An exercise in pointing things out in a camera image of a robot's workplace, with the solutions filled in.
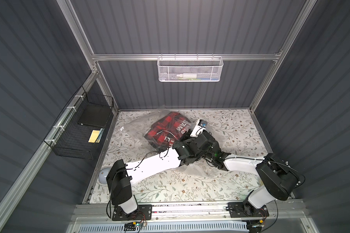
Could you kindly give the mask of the red black plaid shirt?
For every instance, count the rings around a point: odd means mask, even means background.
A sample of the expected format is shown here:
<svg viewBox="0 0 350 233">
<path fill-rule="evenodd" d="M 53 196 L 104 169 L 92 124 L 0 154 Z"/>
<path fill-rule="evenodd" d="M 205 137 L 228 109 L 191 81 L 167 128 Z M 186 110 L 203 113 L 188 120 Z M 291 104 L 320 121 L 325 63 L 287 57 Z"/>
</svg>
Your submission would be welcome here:
<svg viewBox="0 0 350 233">
<path fill-rule="evenodd" d="M 181 139 L 192 122 L 179 112 L 170 112 L 154 122 L 144 138 L 158 152 L 163 152 Z"/>
</svg>

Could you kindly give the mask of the clear plastic vacuum bag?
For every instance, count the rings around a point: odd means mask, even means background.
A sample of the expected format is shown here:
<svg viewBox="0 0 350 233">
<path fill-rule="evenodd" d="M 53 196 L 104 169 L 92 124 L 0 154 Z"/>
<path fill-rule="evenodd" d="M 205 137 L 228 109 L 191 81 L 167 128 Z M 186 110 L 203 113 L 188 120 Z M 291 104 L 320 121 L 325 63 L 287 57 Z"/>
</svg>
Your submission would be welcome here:
<svg viewBox="0 0 350 233">
<path fill-rule="evenodd" d="M 137 162 L 126 164 L 128 175 L 139 182 L 158 173 L 187 168 L 205 160 L 211 167 L 224 170 L 226 154 L 204 119 L 193 122 L 180 112 L 159 112 L 160 119 L 153 122 L 143 135 L 153 151 Z"/>
</svg>

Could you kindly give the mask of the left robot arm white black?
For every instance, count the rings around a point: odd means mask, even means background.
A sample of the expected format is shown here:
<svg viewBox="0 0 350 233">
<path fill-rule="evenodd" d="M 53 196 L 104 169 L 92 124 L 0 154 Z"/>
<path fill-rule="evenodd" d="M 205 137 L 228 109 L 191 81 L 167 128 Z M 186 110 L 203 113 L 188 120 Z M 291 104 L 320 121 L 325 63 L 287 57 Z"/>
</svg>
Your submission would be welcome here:
<svg viewBox="0 0 350 233">
<path fill-rule="evenodd" d="M 133 186 L 163 171 L 191 164 L 202 157 L 204 152 L 189 139 L 175 143 L 151 157 L 145 156 L 140 161 L 126 163 L 122 159 L 117 160 L 106 176 L 108 203 L 121 207 L 125 214 L 137 211 L 138 204 L 132 192 Z"/>
</svg>

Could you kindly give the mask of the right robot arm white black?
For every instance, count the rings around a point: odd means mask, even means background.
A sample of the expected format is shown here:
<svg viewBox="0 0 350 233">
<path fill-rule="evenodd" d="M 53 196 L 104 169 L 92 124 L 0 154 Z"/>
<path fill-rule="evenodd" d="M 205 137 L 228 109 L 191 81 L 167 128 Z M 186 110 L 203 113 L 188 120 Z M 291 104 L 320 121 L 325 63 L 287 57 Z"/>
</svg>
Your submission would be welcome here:
<svg viewBox="0 0 350 233">
<path fill-rule="evenodd" d="M 207 131 L 184 141 L 197 159 L 203 158 L 212 167 L 224 171 L 246 172 L 260 178 L 262 185 L 243 201 L 245 209 L 260 209 L 271 201 L 285 201 L 293 190 L 305 182 L 305 176 L 285 164 L 277 155 L 243 157 L 221 150 L 217 140 Z"/>
</svg>

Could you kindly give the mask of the white bottle in basket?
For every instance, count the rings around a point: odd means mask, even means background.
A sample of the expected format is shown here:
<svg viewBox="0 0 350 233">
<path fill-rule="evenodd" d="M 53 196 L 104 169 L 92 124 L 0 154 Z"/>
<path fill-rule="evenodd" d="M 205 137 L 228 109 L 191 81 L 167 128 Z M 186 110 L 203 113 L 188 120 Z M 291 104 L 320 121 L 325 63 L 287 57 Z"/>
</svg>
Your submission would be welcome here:
<svg viewBox="0 0 350 233">
<path fill-rule="evenodd" d="M 197 74 L 196 73 L 177 74 L 177 78 L 184 79 L 184 80 L 194 80 L 194 79 L 197 79 Z"/>
</svg>

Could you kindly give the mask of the white vented panel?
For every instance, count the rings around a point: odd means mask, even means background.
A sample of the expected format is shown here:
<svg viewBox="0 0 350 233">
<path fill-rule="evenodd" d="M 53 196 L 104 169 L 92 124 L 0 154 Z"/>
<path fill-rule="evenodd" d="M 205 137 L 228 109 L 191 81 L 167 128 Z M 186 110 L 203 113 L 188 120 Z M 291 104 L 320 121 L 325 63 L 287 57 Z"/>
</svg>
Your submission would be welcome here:
<svg viewBox="0 0 350 233">
<path fill-rule="evenodd" d="M 150 222 L 129 227 L 127 223 L 82 224 L 78 233 L 248 233 L 241 221 Z"/>
</svg>

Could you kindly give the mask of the yellow notepad in basket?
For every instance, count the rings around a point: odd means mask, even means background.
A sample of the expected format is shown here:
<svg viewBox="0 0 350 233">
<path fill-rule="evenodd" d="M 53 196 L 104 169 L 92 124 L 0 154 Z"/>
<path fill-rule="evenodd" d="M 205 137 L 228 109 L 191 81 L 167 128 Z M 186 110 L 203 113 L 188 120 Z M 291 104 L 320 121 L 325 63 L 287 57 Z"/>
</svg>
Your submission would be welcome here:
<svg viewBox="0 0 350 233">
<path fill-rule="evenodd" d="M 93 130 L 90 134 L 88 143 L 95 143 L 100 135 L 100 130 Z"/>
</svg>

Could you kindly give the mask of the black box in basket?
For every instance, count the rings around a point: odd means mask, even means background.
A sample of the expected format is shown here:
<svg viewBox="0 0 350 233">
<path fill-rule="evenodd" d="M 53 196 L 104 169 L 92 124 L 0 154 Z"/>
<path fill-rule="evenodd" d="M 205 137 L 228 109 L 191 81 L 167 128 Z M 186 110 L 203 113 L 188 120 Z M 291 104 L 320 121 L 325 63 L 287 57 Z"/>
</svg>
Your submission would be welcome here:
<svg viewBox="0 0 350 233">
<path fill-rule="evenodd" d="M 110 114 L 111 108 L 109 106 L 89 104 L 82 112 L 77 123 L 79 125 L 103 128 L 105 127 Z"/>
</svg>

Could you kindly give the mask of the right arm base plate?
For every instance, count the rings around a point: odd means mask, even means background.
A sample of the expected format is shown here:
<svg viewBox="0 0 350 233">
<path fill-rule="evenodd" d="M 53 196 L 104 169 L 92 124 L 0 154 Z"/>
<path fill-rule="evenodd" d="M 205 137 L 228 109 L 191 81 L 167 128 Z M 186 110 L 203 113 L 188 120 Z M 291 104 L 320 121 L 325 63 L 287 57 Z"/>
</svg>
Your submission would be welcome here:
<svg viewBox="0 0 350 233">
<path fill-rule="evenodd" d="M 232 218 L 238 218 L 238 217 L 267 218 L 269 216 L 269 212 L 265 205 L 257 209 L 253 207 L 251 204 L 245 203 L 245 202 L 229 202 L 227 203 L 226 210 L 229 212 L 230 217 Z"/>
</svg>

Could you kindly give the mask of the aluminium front rail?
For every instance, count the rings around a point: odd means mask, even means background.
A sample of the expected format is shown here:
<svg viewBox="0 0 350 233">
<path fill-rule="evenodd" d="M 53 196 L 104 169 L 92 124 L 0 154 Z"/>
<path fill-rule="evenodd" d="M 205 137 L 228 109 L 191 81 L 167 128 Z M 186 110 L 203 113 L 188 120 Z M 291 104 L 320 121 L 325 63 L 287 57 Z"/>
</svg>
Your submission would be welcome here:
<svg viewBox="0 0 350 233">
<path fill-rule="evenodd" d="M 148 222 L 230 219 L 229 210 L 226 209 L 228 203 L 229 201 L 151 203 L 151 219 Z M 310 215 L 301 199 L 272 201 L 263 209 L 269 212 L 267 220 Z M 110 212 L 113 213 L 113 208 L 110 209 L 106 204 L 77 205 L 70 224 L 108 223 L 111 222 L 107 216 Z"/>
</svg>

